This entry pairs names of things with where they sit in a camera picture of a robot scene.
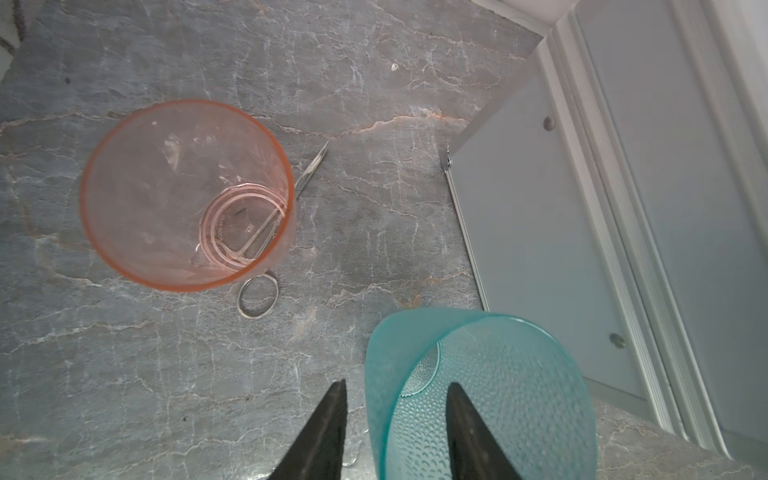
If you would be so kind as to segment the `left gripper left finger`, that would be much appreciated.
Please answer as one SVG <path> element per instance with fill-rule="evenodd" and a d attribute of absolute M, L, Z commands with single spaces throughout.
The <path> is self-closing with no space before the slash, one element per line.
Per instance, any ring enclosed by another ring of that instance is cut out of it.
<path fill-rule="evenodd" d="M 339 480 L 347 415 L 346 382 L 333 382 L 268 479 Z"/>

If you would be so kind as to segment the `pink plastic cup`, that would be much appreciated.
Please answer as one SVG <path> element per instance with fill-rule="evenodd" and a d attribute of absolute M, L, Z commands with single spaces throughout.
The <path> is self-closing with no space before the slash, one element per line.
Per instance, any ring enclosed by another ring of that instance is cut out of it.
<path fill-rule="evenodd" d="M 174 292 L 265 273 L 297 231 L 292 167 L 277 138 L 210 100 L 126 117 L 91 154 L 79 208 L 88 240 L 112 268 Z"/>

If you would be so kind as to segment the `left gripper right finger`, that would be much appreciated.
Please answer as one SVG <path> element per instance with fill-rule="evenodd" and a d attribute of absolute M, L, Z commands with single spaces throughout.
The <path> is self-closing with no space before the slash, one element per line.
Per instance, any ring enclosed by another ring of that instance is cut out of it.
<path fill-rule="evenodd" d="M 453 479 L 522 479 L 458 382 L 448 387 L 445 418 Z"/>

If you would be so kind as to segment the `teal plastic cup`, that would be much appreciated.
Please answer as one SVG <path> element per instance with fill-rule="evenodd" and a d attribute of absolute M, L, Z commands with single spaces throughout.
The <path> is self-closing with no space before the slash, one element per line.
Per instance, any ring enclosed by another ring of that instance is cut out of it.
<path fill-rule="evenodd" d="M 568 352 L 539 326 L 509 315 L 417 308 L 374 329 L 365 396 L 377 475 L 451 475 L 447 396 L 462 389 L 525 479 L 592 479 L 596 419 Z"/>

